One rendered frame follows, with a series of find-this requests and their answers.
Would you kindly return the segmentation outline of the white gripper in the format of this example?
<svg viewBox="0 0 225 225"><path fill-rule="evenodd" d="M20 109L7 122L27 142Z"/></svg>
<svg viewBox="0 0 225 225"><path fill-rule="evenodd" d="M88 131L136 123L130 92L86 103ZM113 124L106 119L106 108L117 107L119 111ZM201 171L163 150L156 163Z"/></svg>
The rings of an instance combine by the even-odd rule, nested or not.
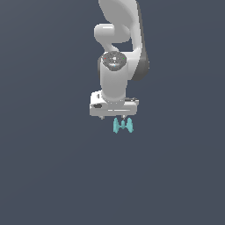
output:
<svg viewBox="0 0 225 225"><path fill-rule="evenodd" d="M136 115L139 100L124 98L119 102L110 102L102 97L102 91L91 94L90 116L98 116L102 120L105 116L119 116L124 120L128 115Z"/></svg>

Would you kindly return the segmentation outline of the teal spool-shaped object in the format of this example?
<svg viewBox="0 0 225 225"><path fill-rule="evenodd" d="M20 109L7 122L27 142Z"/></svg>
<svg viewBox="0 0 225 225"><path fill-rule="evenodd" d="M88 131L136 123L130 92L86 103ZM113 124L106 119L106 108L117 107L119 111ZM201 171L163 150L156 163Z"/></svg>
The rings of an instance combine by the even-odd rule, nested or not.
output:
<svg viewBox="0 0 225 225"><path fill-rule="evenodd" d="M117 134L120 129L127 129L129 133L132 133L134 131L133 127L133 121L131 118L128 118L127 121L121 121L121 124L119 124L118 119L115 118L113 121L113 132Z"/></svg>

